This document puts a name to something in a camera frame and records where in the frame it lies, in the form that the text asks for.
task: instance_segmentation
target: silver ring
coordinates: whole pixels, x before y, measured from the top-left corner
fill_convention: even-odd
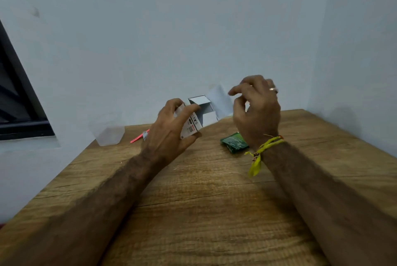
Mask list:
[[[278,88],[270,88],[271,91],[275,91],[276,94],[278,94]]]

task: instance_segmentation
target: green wrapper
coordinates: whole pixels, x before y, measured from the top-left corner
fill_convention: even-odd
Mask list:
[[[221,143],[225,144],[231,153],[236,153],[238,151],[248,148],[248,144],[244,141],[243,137],[238,132],[221,139]]]

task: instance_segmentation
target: pink marker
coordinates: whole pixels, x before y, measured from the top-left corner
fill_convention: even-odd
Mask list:
[[[136,138],[134,138],[130,143],[133,143],[137,140],[139,140],[141,137],[143,137],[143,133],[141,133],[139,136],[137,136]]]

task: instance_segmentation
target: small cardboard box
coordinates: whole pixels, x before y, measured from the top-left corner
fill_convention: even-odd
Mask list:
[[[233,113],[233,103],[231,98],[220,85],[212,88],[206,95],[189,98],[189,103],[196,103],[201,107],[201,109],[192,113],[183,125],[181,139],[198,132],[203,127],[214,124],[220,119]],[[175,116],[177,116],[184,108],[185,104],[178,107],[175,111]]]

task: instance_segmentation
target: plastic container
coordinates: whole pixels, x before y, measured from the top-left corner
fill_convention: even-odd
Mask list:
[[[103,114],[93,119],[89,128],[99,146],[109,146],[120,143],[125,128],[122,113]]]

